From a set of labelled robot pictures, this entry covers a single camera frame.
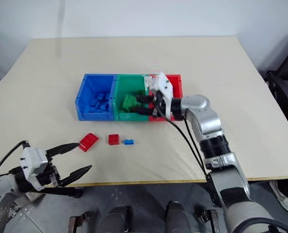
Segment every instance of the gray floor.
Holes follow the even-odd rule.
[[[251,184],[251,195],[252,199],[262,204],[275,219],[288,225],[288,212],[275,199],[267,182]],[[192,183],[89,187],[80,199],[46,195],[21,209],[8,223],[5,232],[66,233],[70,216],[91,211],[92,220],[83,224],[77,232],[92,233],[111,209],[128,205],[134,213],[134,232],[163,233],[165,209],[171,200],[177,200],[184,205],[192,232],[211,232],[209,223],[201,225],[193,215],[199,206],[206,209],[218,208],[211,202],[203,185]],[[218,209],[218,213],[221,232],[226,232],[222,211]]]

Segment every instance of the plastic bin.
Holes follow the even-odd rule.
[[[140,74],[118,74],[116,79],[116,88],[113,96],[113,109],[115,120],[134,120],[148,121],[148,116],[137,113],[126,113],[121,111],[121,106],[126,94],[136,95],[137,93],[148,94],[148,88],[145,88],[144,77]]]
[[[179,74],[166,74],[166,77],[169,79],[170,83],[173,86],[173,97],[174,98],[182,98],[182,79]],[[149,117],[149,121],[165,121],[162,117]]]
[[[79,120],[114,120],[116,74],[85,74],[75,104]]]

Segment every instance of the shoe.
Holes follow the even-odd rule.
[[[278,189],[277,181],[269,181],[269,184],[282,207],[288,211],[288,197]]]

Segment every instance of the red lego brick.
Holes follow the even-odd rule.
[[[110,134],[108,136],[108,144],[109,145],[119,145],[120,141],[119,141],[119,134]]]
[[[170,83],[173,86],[173,97],[174,98],[182,98],[183,97],[183,91],[182,91],[182,79],[180,74],[166,74],[166,77],[169,79]],[[153,108],[153,103],[149,104],[149,108]],[[152,116],[149,116],[149,121],[165,121],[162,117],[154,118]]]
[[[99,138],[92,133],[88,133],[81,141],[79,148],[86,152]]]

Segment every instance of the green bin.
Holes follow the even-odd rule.
[[[123,100],[127,94],[136,95],[145,92],[148,95],[148,88],[145,89],[144,77],[141,74],[118,74],[116,88],[113,96],[113,109],[115,120],[148,121],[149,117],[137,113],[126,113],[121,110]]]

